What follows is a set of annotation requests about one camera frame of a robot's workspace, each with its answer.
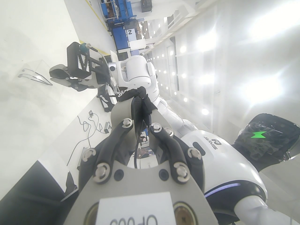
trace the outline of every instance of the light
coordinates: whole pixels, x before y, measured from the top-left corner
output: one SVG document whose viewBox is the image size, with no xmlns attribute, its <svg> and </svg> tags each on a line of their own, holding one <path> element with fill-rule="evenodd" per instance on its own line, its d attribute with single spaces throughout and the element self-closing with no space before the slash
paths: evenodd
<svg viewBox="0 0 300 225">
<path fill-rule="evenodd" d="M 217 34 L 215 29 L 200 36 L 197 41 L 197 46 L 200 51 L 205 52 L 216 48 L 217 45 Z"/>
<path fill-rule="evenodd" d="M 214 74 L 207 74 L 200 77 L 201 84 L 211 84 L 214 82 Z"/>
<path fill-rule="evenodd" d="M 201 112 L 202 112 L 203 115 L 208 115 L 209 114 L 209 111 L 205 108 L 203 108 Z"/>
<path fill-rule="evenodd" d="M 300 0 L 290 1 L 257 18 L 250 28 L 254 40 L 262 40 L 300 24 Z"/>
<path fill-rule="evenodd" d="M 276 76 L 260 78 L 247 83 L 243 87 L 243 96 L 252 105 L 276 98 L 283 92 Z"/>
<path fill-rule="evenodd" d="M 184 46 L 181 46 L 181 48 L 180 48 L 180 52 L 181 52 L 181 53 L 184 53 L 186 50 L 187 50 L 187 48 L 186 48 L 185 45 L 184 45 Z"/>
</svg>

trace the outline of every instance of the metal bolt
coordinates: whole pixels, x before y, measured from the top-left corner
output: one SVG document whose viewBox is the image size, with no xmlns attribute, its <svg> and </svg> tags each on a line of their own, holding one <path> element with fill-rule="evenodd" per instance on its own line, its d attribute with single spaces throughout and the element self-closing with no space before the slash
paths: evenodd
<svg viewBox="0 0 300 225">
<path fill-rule="evenodd" d="M 201 155 L 201 154 L 197 149 L 194 148 L 194 149 L 191 150 L 191 155 L 195 158 L 198 158 L 198 156 Z"/>
<path fill-rule="evenodd" d="M 123 128 L 128 128 L 131 125 L 132 125 L 132 120 L 131 119 L 126 118 L 126 119 L 123 120 L 123 125 L 122 125 Z"/>
<path fill-rule="evenodd" d="M 185 178 L 186 175 L 187 175 L 187 171 L 185 169 L 184 166 L 179 166 L 177 169 L 176 169 L 176 172 L 178 174 L 179 177 L 182 177 L 182 178 Z"/>
<path fill-rule="evenodd" d="M 93 156 L 96 155 L 96 150 L 95 149 L 87 149 L 82 156 L 82 160 L 84 162 L 87 162 L 92 155 Z"/>
<path fill-rule="evenodd" d="M 165 131 L 170 135 L 173 136 L 174 132 L 170 128 L 165 128 Z"/>
</svg>

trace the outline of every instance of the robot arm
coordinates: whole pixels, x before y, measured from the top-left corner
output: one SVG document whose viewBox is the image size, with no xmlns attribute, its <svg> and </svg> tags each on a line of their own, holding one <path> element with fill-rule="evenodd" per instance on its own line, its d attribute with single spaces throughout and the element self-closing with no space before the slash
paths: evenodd
<svg viewBox="0 0 300 225">
<path fill-rule="evenodd" d="M 279 211 L 270 209 L 258 196 L 248 196 L 240 200 L 234 211 L 246 225 L 299 225 Z"/>
</svg>

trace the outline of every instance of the screw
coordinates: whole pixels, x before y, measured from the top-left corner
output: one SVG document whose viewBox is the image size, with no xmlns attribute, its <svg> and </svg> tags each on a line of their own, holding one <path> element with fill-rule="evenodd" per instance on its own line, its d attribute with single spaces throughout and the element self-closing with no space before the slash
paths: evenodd
<svg viewBox="0 0 300 225">
<path fill-rule="evenodd" d="M 95 171 L 95 175 L 99 178 L 103 177 L 106 173 L 105 166 L 98 167 Z"/>
<path fill-rule="evenodd" d="M 193 148 L 193 149 L 191 150 L 191 155 L 192 155 L 193 157 L 195 157 L 195 158 L 198 158 L 199 155 L 200 155 L 200 152 L 199 152 L 197 149 Z"/>
<path fill-rule="evenodd" d="M 185 176 L 187 175 L 187 171 L 186 171 L 186 169 L 185 169 L 185 167 L 184 166 L 179 166 L 177 169 L 176 169 L 176 172 L 177 172 L 177 174 L 178 174 L 178 176 L 179 177 L 183 177 L 183 178 L 185 178 Z"/>
<path fill-rule="evenodd" d="M 174 135 L 173 131 L 172 131 L 170 128 L 165 128 L 165 131 L 166 131 L 170 136 L 173 136 L 173 135 Z"/>
</svg>

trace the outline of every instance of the electrical cord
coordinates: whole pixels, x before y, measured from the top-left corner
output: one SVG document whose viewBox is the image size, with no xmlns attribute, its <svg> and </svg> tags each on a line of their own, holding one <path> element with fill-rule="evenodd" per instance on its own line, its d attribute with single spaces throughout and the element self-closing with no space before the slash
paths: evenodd
<svg viewBox="0 0 300 225">
<path fill-rule="evenodd" d="M 101 130 L 102 130 L 102 125 L 101 125 L 100 123 L 99 123 L 99 129 L 100 129 L 100 130 L 98 130 L 95 121 L 93 121 L 93 120 L 91 120 L 91 119 L 89 118 L 90 121 L 93 121 L 93 122 L 94 122 L 94 125 L 95 125 L 95 127 L 96 127 L 95 130 L 94 130 L 94 132 L 93 132 L 93 134 L 91 134 L 91 135 L 89 136 L 90 131 L 91 131 L 91 124 L 89 124 L 87 121 L 84 121 L 83 123 L 81 123 L 79 116 L 77 116 L 77 117 L 78 117 L 78 119 L 79 119 L 79 123 L 83 126 L 83 131 L 86 132 L 86 131 L 89 129 L 88 137 L 87 137 L 86 139 L 83 139 L 83 140 L 79 141 L 79 142 L 75 145 L 75 147 L 74 147 L 74 149 L 73 149 L 73 151 L 72 151 L 72 153 L 71 153 L 71 155 L 70 155 L 70 158 L 69 158 L 69 160 L 68 160 L 67 165 L 69 165 L 70 160 L 71 160 L 71 158 L 72 158 L 72 155 L 73 155 L 73 153 L 74 153 L 74 151 L 75 151 L 75 149 L 76 149 L 76 147 L 78 146 L 79 143 L 81 143 L 81 142 L 83 142 L 83 141 L 85 141 L 85 140 L 88 140 L 89 146 L 90 146 L 90 148 L 91 148 L 91 144 L 90 144 L 90 140 L 89 140 L 89 139 L 95 134 L 96 131 L 99 131 L 99 132 L 101 132 L 101 133 L 103 133 L 103 134 L 106 134 L 106 133 L 104 133 L 104 132 L 101 131 Z M 88 125 L 88 128 L 87 128 L 86 130 L 84 129 L 84 125 L 85 125 L 85 124 Z"/>
</svg>

